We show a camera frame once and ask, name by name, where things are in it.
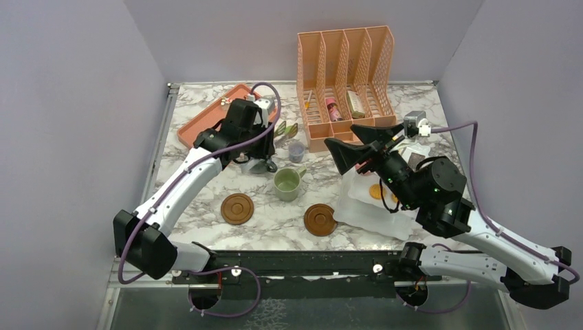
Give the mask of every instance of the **orange cookie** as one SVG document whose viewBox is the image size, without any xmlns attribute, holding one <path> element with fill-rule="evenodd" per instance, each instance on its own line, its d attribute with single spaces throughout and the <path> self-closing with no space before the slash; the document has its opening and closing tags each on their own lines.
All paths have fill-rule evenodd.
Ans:
<svg viewBox="0 0 583 330">
<path fill-rule="evenodd" d="M 373 184 L 369 189 L 368 193 L 371 194 L 371 197 L 374 199 L 381 199 L 381 189 L 383 192 L 383 196 L 386 195 L 385 187 L 381 187 L 378 184 Z"/>
</svg>

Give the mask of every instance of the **pink bottle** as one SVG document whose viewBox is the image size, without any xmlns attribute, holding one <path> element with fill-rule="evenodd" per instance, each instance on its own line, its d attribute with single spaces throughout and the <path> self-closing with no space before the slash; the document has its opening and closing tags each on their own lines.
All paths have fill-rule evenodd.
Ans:
<svg viewBox="0 0 583 330">
<path fill-rule="evenodd" d="M 338 105 L 336 104 L 335 98 L 326 99 L 326 108 L 328 108 L 331 122 L 339 122 L 343 120 L 340 115 L 340 111 L 338 111 Z"/>
</svg>

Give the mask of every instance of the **white plastic bag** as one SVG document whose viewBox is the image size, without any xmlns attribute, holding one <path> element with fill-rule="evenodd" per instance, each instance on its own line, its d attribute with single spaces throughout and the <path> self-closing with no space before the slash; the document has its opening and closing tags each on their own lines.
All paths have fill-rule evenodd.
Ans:
<svg viewBox="0 0 583 330">
<path fill-rule="evenodd" d="M 361 190 L 366 188 L 365 193 L 368 194 L 370 186 L 375 183 L 379 183 L 379 177 L 376 174 L 357 175 L 354 168 L 344 174 L 342 176 L 342 191 L 334 209 L 334 219 L 402 241 L 407 240 L 413 233 L 412 224 L 415 222 L 417 212 L 399 211 L 391 214 L 384 208 L 382 201 L 378 201 L 370 195 L 368 195 L 370 203 L 360 200 L 360 197 L 366 200 Z M 388 189 L 386 197 L 388 197 L 385 198 L 387 206 L 394 208 L 395 203 L 391 200 L 391 193 Z"/>
</svg>

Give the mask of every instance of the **mug handle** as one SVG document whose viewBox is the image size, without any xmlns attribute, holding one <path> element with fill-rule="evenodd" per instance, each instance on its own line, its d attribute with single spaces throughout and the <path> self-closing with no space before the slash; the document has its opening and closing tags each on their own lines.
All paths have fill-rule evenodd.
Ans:
<svg viewBox="0 0 583 330">
<path fill-rule="evenodd" d="M 308 169 L 305 165 L 302 165 L 302 167 L 296 170 L 296 172 L 298 172 L 298 174 L 300 175 L 300 179 L 304 177 L 304 174 L 306 174 L 307 171 Z"/>
</svg>

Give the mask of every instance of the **clear plastic cup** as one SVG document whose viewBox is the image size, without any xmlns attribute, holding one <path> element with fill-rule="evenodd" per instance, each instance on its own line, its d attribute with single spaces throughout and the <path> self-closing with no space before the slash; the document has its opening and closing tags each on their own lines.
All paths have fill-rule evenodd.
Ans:
<svg viewBox="0 0 583 330">
<path fill-rule="evenodd" d="M 287 151 L 289 152 L 289 160 L 292 163 L 301 163 L 304 159 L 306 147 L 302 142 L 294 141 L 289 144 Z"/>
</svg>

